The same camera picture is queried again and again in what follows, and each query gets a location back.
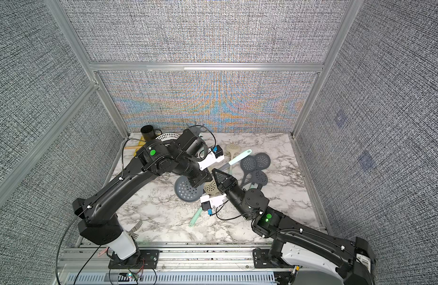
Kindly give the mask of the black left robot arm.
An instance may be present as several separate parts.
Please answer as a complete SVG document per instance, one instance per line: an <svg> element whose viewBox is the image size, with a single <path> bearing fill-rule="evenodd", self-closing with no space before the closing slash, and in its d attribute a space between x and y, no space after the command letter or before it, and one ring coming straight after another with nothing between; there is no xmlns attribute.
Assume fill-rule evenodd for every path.
<svg viewBox="0 0 438 285"><path fill-rule="evenodd" d="M76 199L73 209L80 218L79 234L96 245L109 247L120 261L138 259L138 246L122 228L116 212L146 184L165 173L185 176L193 187L211 181L209 170L200 164L217 147L206 144L199 128L191 126L175 140L146 142L118 176L98 193L87 199Z"/></svg>

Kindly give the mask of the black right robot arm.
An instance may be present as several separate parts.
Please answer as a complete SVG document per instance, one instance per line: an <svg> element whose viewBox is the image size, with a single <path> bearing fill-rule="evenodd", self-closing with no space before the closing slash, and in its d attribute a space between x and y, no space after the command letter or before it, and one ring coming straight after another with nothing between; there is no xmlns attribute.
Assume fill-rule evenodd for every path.
<svg viewBox="0 0 438 285"><path fill-rule="evenodd" d="M343 285L374 284L376 258L369 243L357 237L351 241L327 235L305 226L269 206L260 188L244 190L237 179L219 169L212 176L219 191L251 222L252 231L272 239L271 247L260 260L275 268L311 269L327 274Z"/></svg>

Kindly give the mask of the grey skimmer lone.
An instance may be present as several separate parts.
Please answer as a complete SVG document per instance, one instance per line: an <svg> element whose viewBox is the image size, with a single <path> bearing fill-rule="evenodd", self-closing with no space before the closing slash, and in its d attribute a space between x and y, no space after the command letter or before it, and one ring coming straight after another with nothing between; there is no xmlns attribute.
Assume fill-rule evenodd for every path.
<svg viewBox="0 0 438 285"><path fill-rule="evenodd" d="M187 177L180 176L174 184L174 193L182 201L193 203L199 201L203 196L203 185L194 188Z"/></svg>

